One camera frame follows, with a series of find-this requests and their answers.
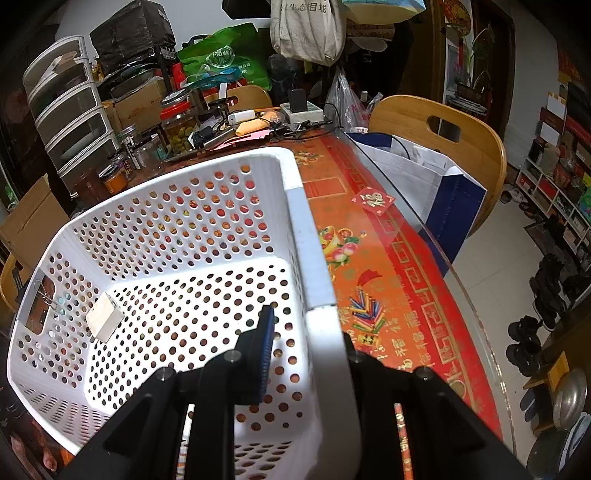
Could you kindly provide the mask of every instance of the orange jar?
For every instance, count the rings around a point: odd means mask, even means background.
[[[125,172],[118,165],[111,165],[104,169],[99,178],[111,195],[117,195],[127,188]]]

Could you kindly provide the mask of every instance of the black bag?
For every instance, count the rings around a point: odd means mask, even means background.
[[[174,50],[176,45],[164,7],[145,0],[125,5],[90,32],[90,39],[105,74],[153,46]]]
[[[233,20],[271,18],[271,4],[267,0],[223,0],[222,10]]]

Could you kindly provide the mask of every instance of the wooden chair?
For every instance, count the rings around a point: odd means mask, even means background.
[[[214,93],[205,97],[207,103],[213,102],[218,99],[218,94]],[[259,87],[258,85],[245,85],[242,87],[236,87],[228,89],[228,97],[238,97],[238,103],[230,107],[230,113],[238,110],[250,110],[256,108],[270,108],[273,106],[271,97],[267,91]]]
[[[427,123],[439,117],[460,129],[458,142],[434,133]],[[505,147],[487,124],[447,105],[411,95],[383,99],[369,120],[369,132],[397,135],[450,157],[486,188],[485,200],[470,234],[489,216],[501,195],[507,170]]]
[[[2,273],[0,274],[0,295],[4,300],[4,303],[8,305],[8,308],[13,312],[16,313],[18,310],[18,303],[17,303],[17,286],[14,283],[14,278],[12,277],[12,269],[15,267],[17,263],[17,259],[14,255],[9,255],[6,263],[2,267]],[[21,281],[24,284],[30,277],[31,272],[29,272],[26,268],[23,268],[20,272]]]

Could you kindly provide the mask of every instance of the metal bowl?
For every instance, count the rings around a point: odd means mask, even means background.
[[[580,368],[565,374],[558,383],[552,418],[559,430],[570,430],[579,419],[587,399],[587,378]]]

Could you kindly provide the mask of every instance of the red lid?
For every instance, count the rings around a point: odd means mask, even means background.
[[[186,110],[191,108],[191,104],[189,102],[179,103],[177,105],[169,106],[160,112],[160,119],[165,120],[172,116],[175,116],[179,113],[183,113]]]

